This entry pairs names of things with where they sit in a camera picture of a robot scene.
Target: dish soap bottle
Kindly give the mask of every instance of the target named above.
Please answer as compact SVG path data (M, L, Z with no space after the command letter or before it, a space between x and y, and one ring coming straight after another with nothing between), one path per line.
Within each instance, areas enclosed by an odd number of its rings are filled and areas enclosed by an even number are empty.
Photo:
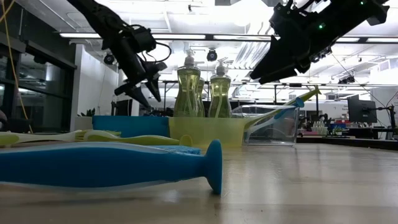
M198 91L197 91L197 96L198 96L198 117L204 118L205 117L205 106L203 106L203 101L201 100L201 93L203 91L203 87L205 86L205 80L203 78L199 79L198 83Z
M200 78L200 69L194 66L193 51L187 51L184 66L177 70L178 95L174 104L175 117L198 116L197 88Z
M211 104L208 113L209 118L230 118L231 104L229 103L228 91L231 85L231 77L226 75L223 61L217 67L216 75L210 78L211 82Z

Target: security camera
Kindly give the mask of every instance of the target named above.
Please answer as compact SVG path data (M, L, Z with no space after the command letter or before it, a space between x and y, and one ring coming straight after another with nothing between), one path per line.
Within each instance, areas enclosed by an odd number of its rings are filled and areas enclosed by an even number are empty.
M112 53L107 53L105 58L104 58L104 63L107 64L107 65L113 65L114 60L115 60L115 58L114 58L113 54Z
M210 49L208 54L207 54L207 61L209 62L214 62L217 60L217 53L215 49Z

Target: table surface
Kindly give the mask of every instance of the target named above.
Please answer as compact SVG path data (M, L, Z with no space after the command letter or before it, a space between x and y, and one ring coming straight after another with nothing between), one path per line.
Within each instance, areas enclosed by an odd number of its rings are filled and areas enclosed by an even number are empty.
M0 185L0 223L398 223L398 152L226 149L223 175L220 197L204 178L100 194Z

